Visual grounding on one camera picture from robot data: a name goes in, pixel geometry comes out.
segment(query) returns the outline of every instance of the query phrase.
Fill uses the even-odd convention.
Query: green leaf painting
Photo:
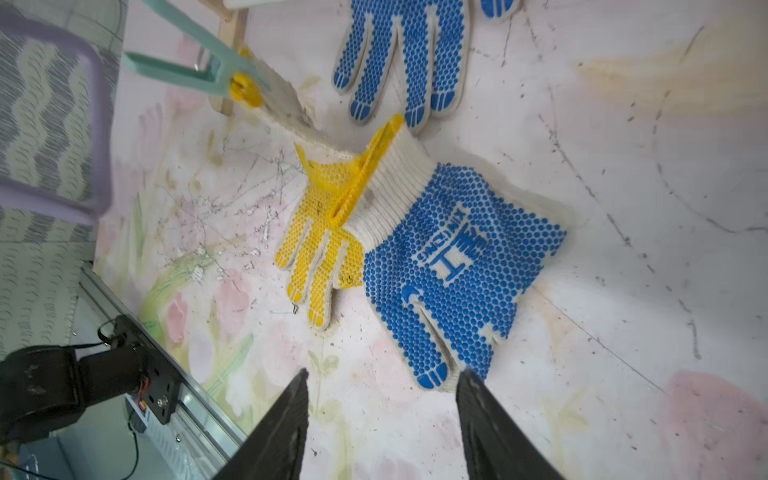
[[[174,261],[174,264],[154,283],[139,309],[138,319],[155,339],[163,342],[161,309],[170,302],[174,293],[192,280],[192,272],[198,267],[206,269],[214,263],[215,253],[203,249],[203,253],[190,252]]]

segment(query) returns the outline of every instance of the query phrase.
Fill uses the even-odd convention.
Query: white knit cuff
[[[381,245],[406,218],[436,168],[408,128],[401,127],[344,225],[365,253]]]

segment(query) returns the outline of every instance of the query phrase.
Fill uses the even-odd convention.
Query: pink flower painting
[[[174,300],[170,303],[165,314],[165,331],[168,339],[173,343],[181,343],[184,339],[184,329],[187,325],[189,306],[181,293],[176,292]]]
[[[239,270],[229,269],[216,293],[219,322],[224,332],[236,335],[243,328],[250,307],[249,292],[250,282]]]

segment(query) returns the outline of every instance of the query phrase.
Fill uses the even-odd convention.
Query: glove
[[[453,111],[462,96],[468,20],[466,0],[352,0],[333,85],[340,93],[355,85],[349,104],[355,121],[367,122],[376,109],[398,38],[406,63],[408,126],[420,129],[430,110]]]
[[[366,295],[418,384],[488,374],[517,301],[565,232],[469,167],[437,164],[395,116],[331,209],[365,252]]]
[[[293,265],[288,297],[296,304],[304,303],[309,289],[310,325],[325,329],[330,319],[331,288],[362,285],[362,246],[343,228],[331,228],[327,213],[331,200],[357,172],[356,162],[308,161],[299,145],[296,152],[310,181],[278,243],[275,264],[280,269]],[[328,155],[324,157],[324,161],[329,160]]]

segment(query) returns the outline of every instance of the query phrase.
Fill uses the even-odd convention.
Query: black cable
[[[106,335],[104,335],[104,334],[101,332],[101,327],[103,327],[104,325],[107,325],[108,323],[112,323],[112,322],[114,322],[114,321],[115,321],[115,320],[117,320],[117,319],[118,319],[118,318],[117,318],[117,317],[115,317],[115,318],[113,318],[112,320],[107,320],[106,322],[104,322],[104,323],[102,323],[101,325],[99,325],[99,326],[98,326],[98,329],[96,329],[96,334],[98,335],[98,339],[99,339],[99,340],[101,340],[101,341],[102,341],[102,342],[104,342],[104,343],[109,343],[110,341],[112,341],[112,339],[113,339],[114,337],[107,337]]]
[[[136,437],[136,432],[134,431],[133,427],[131,427],[130,415],[128,416],[128,429],[131,430],[132,434],[134,434],[134,447],[136,448],[136,460],[134,461],[134,467],[131,469],[131,473],[129,473],[128,476],[123,478],[122,480],[128,480],[130,477],[132,477],[133,474],[136,473],[136,468],[139,466],[139,439]],[[36,478],[42,478],[43,480],[60,480],[59,478],[48,477],[46,475],[42,475],[39,473],[30,472],[29,470],[26,470],[21,467],[17,467],[16,465],[13,465],[10,462],[6,462],[5,460],[0,460],[0,465],[3,465],[6,468],[10,468],[17,472],[21,472],[25,475],[32,475],[33,477],[36,477]]]
[[[127,477],[123,478],[123,480],[128,480],[131,476],[133,476],[133,474],[136,473],[136,468],[139,466],[139,440],[136,438],[136,432],[134,431],[133,427],[131,427],[130,416],[128,416],[128,428],[131,430],[131,433],[134,434],[134,447],[136,447],[136,461],[134,462],[134,467],[131,469],[131,473],[129,473]]]
[[[79,343],[78,345],[67,345],[73,349],[90,349],[92,346],[109,346],[107,343]]]

